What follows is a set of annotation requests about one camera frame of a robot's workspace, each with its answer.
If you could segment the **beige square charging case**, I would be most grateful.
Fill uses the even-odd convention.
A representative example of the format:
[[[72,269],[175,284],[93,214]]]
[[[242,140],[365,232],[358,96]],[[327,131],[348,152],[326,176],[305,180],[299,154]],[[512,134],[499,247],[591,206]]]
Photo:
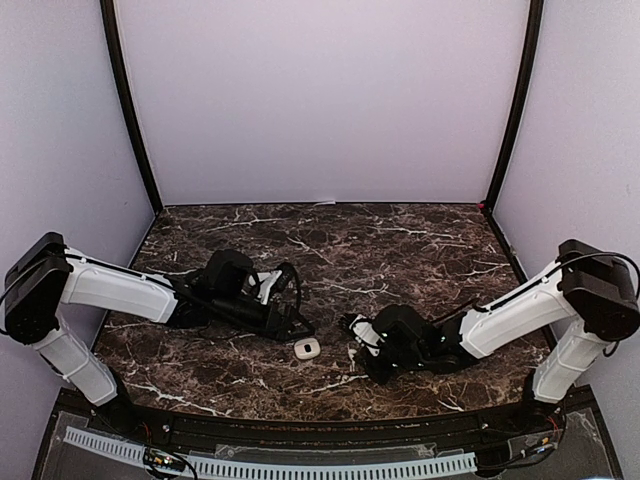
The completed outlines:
[[[321,346],[316,338],[305,338],[298,340],[293,346],[294,354],[299,360],[311,360],[321,353]]]

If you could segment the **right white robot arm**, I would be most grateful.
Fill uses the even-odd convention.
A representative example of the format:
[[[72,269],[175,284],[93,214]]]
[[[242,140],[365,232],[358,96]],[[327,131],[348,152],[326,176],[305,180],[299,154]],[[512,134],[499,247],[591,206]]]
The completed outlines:
[[[511,426],[530,434],[547,420],[548,404],[559,403],[598,357],[638,331],[639,267],[629,257],[569,239],[526,283],[484,306],[463,306],[438,324],[392,304],[373,318],[346,314],[341,325],[360,345],[367,375],[385,384],[399,369],[456,373],[561,320],[569,326],[510,413]]]

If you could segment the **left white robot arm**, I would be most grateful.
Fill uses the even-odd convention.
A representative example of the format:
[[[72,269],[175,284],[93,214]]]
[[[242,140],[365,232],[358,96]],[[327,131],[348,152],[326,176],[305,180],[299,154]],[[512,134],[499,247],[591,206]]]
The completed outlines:
[[[121,312],[174,329],[222,321],[263,338],[288,342],[311,336],[313,324],[300,312],[302,297],[285,304],[288,285],[301,284],[283,262],[260,273],[245,254],[215,251],[208,263],[182,277],[143,273],[89,257],[48,232],[7,272],[1,296],[1,332],[30,346],[75,386],[120,436],[141,427],[115,373],[90,352],[63,320],[62,304]]]

